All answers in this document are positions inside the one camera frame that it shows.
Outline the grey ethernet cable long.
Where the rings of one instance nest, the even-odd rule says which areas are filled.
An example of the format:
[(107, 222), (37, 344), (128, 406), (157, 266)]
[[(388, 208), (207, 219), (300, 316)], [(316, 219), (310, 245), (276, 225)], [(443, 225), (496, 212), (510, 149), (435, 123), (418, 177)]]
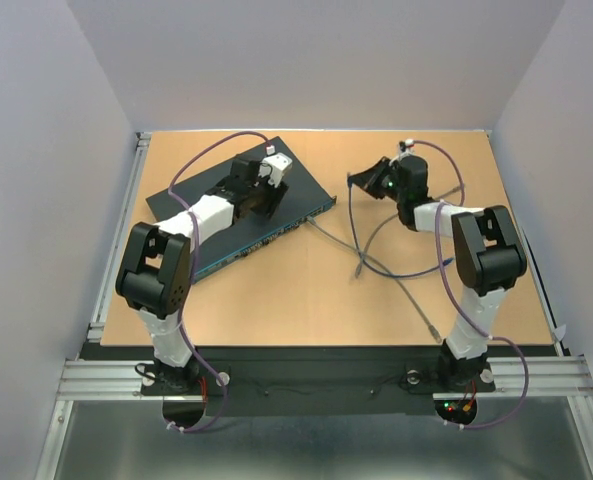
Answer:
[[(440, 198), (445, 198), (445, 197), (449, 197), (455, 193), (460, 193), (460, 197), (461, 200), (464, 200), (465, 198), (465, 186), (455, 186), (453, 188), (451, 188), (450, 190), (444, 192), (443, 194), (440, 195)], [(349, 216), (352, 217), (353, 215), (353, 210), (352, 210), (352, 201), (351, 198), (349, 199), (349, 204), (348, 204), (348, 211), (349, 211)], [(380, 233), (381, 229), (383, 229), (389, 222), (391, 222), (392, 220), (397, 219), (397, 214), (392, 214), (389, 217), (385, 218), (383, 221), (381, 221), (375, 228), (374, 230), (371, 232), (371, 234), (369, 235), (364, 249), (360, 249), (360, 244), (358, 243), (358, 247), (356, 247), (358, 249), (358, 256), (359, 256), (359, 263), (356, 267), (356, 271), (355, 271), (355, 276), (360, 275), (360, 273), (362, 272), (362, 268), (367, 267), (369, 270), (371, 270), (373, 273), (376, 273), (377, 275), (380, 275), (382, 277), (385, 278), (389, 278), (389, 279), (394, 279), (394, 280), (408, 280), (408, 279), (415, 279), (424, 275), (428, 275), (430, 273), (433, 273), (435, 271), (439, 270), (439, 266), (433, 266), (430, 267), (428, 269), (422, 270), (422, 271), (418, 271), (418, 272), (414, 272), (414, 273), (407, 273), (407, 274), (395, 274), (395, 273), (391, 273), (389, 270), (387, 270), (385, 268), (385, 266), (382, 266), (381, 269), (377, 269), (376, 267), (374, 267), (371, 263), (369, 263), (369, 260), (367, 259), (367, 257), (369, 256), (369, 249), (371, 247), (371, 244), (373, 243), (373, 241), (375, 240), (376, 236), (378, 235), (378, 233)], [(351, 220), (350, 218), (350, 227), (352, 230), (352, 235), (354, 233), (356, 233), (356, 229), (354, 226), (354, 223), (352, 223), (353, 220)], [(449, 257), (446, 258), (442, 261), (442, 266), (443, 267), (448, 267), (450, 266), (450, 264), (454, 261), (453, 257)]]

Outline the grey ethernet cable short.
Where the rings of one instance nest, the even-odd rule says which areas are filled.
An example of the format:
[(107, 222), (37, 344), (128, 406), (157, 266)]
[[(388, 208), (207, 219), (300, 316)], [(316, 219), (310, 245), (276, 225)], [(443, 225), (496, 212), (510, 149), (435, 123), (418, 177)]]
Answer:
[(385, 278), (394, 280), (397, 283), (397, 285), (399, 286), (399, 288), (405, 293), (405, 295), (407, 296), (409, 301), (412, 303), (412, 305), (416, 309), (417, 313), (420, 315), (421, 319), (425, 323), (425, 325), (426, 325), (428, 331), (430, 332), (432, 338), (434, 339), (434, 341), (437, 344), (442, 343), (443, 339), (441, 337), (439, 330), (431, 322), (431, 320), (428, 318), (428, 316), (426, 315), (426, 313), (422, 309), (422, 307), (419, 305), (419, 303), (416, 301), (416, 299), (414, 298), (412, 293), (404, 285), (402, 278), (399, 278), (397, 275), (395, 275), (390, 269), (388, 269), (382, 262), (377, 260), (375, 257), (369, 255), (367, 253), (367, 251), (360, 250), (354, 244), (347, 243), (347, 242), (339, 239), (338, 237), (332, 235), (327, 230), (323, 229), (315, 221), (315, 219), (313, 217), (308, 216), (306, 218), (306, 221), (309, 225), (313, 226), (320, 233), (324, 234), (325, 236), (330, 238), (332, 241), (340, 244), (341, 246), (346, 247), (347, 249), (351, 250), (354, 254), (356, 254), (358, 256), (359, 262), (358, 262), (357, 267), (354, 272), (355, 278), (358, 278), (362, 272), (362, 269), (364, 267), (366, 267), (368, 270), (371, 270), (373, 273), (376, 273), (377, 275), (379, 275), (381, 277), (385, 277)]

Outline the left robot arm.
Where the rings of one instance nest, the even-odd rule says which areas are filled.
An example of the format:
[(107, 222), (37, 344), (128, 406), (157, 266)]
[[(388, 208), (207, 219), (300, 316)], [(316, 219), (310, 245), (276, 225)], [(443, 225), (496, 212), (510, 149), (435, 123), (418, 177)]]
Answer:
[(138, 367), (150, 386), (191, 392), (199, 382), (193, 345), (181, 314), (196, 274), (202, 244), (253, 212), (271, 217), (287, 192), (292, 159), (267, 149), (261, 160), (236, 156), (227, 176), (193, 205), (156, 224), (130, 231), (115, 290), (143, 321), (154, 347), (154, 365)]

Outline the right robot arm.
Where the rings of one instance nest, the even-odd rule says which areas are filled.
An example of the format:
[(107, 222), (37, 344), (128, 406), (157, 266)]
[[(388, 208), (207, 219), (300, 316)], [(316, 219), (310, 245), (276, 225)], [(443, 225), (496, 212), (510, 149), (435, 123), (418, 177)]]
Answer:
[(393, 200), (404, 226), (434, 235), (441, 280), (457, 311), (435, 377), (442, 387), (458, 390), (486, 368), (493, 322), (526, 273), (527, 259), (507, 207), (468, 208), (434, 199), (428, 176), (421, 157), (384, 157), (347, 183), (375, 199)]

